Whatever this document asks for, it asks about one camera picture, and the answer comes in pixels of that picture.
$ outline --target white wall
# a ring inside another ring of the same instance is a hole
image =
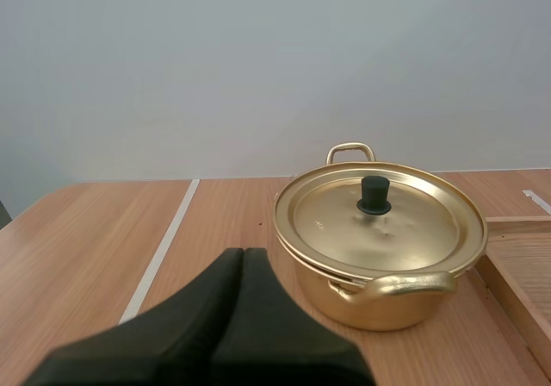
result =
[[[361,140],[551,166],[551,0],[0,0],[0,199],[288,175]]]

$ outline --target pot lid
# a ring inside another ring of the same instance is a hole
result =
[[[362,150],[368,162],[333,163]],[[448,271],[474,265],[486,220],[454,185],[408,166],[376,162],[360,143],[335,146],[327,165],[295,178],[277,197],[278,238],[293,255],[342,277]]]

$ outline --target white stripe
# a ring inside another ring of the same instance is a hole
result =
[[[170,244],[172,243],[172,240],[176,235],[176,231],[180,227],[180,224],[182,224],[183,216],[186,215],[189,203],[191,202],[191,199],[193,198],[193,195],[197,190],[197,186],[199,186],[199,179],[194,179],[193,181],[191,181],[191,184],[189,184],[186,195],[183,197],[182,203],[180,204],[178,211],[176,211],[174,218],[172,218],[172,222],[167,228],[166,233],[164,233],[164,237],[158,245],[155,255],[153,255],[151,262],[147,266],[147,270],[145,270],[145,273],[141,278],[141,281],[139,282],[138,287],[134,292],[134,295],[127,305],[127,309],[124,310],[124,313],[119,320],[119,324],[133,319],[139,312],[139,308],[145,300],[147,291],[149,291],[150,287],[152,286],[153,279],[157,275],[157,271],[163,263],[164,256],[169,251]]]
[[[537,203],[545,212],[551,215],[551,205],[543,201],[538,195],[536,195],[531,190],[523,190],[523,192],[526,196],[529,196],[530,198],[532,198],[532,201]]]

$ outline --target pot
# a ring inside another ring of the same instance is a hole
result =
[[[334,163],[353,149],[368,161]],[[274,225],[312,304],[379,331],[432,316],[488,238],[484,216],[454,185],[378,162],[363,143],[334,146],[325,166],[291,181],[276,198]]]

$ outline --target wooden table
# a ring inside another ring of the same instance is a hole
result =
[[[523,191],[551,201],[551,171],[441,176],[487,216],[547,215]],[[261,246],[287,292],[315,320],[355,341],[382,386],[549,384],[476,272],[461,278],[457,295],[436,317],[403,331],[362,332],[318,313],[271,225],[274,196],[288,180],[201,180],[140,312],[189,283],[225,248]],[[77,184],[43,197],[0,231],[0,384],[18,384],[52,347],[119,322],[189,186]],[[503,250],[503,258],[551,315],[551,254],[545,251],[551,239],[532,238],[528,256]],[[536,274],[529,271],[533,264]]]

